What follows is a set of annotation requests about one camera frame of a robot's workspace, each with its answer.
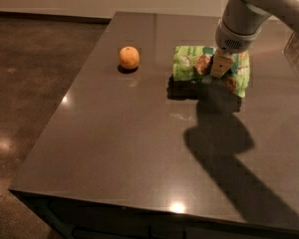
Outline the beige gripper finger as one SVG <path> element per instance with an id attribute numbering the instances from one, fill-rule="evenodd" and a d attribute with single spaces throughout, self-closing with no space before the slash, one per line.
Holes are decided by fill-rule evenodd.
<path id="1" fill-rule="evenodd" d="M 222 78 L 234 64 L 234 56 L 217 49 L 212 57 L 210 74 L 215 78 Z"/>

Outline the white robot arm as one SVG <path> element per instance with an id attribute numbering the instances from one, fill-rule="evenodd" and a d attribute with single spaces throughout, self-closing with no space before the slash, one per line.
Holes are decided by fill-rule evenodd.
<path id="1" fill-rule="evenodd" d="M 222 78 L 234 63 L 233 55 L 247 51 L 271 16 L 299 37 L 299 0 L 228 0 L 216 33 L 211 75 Z"/>

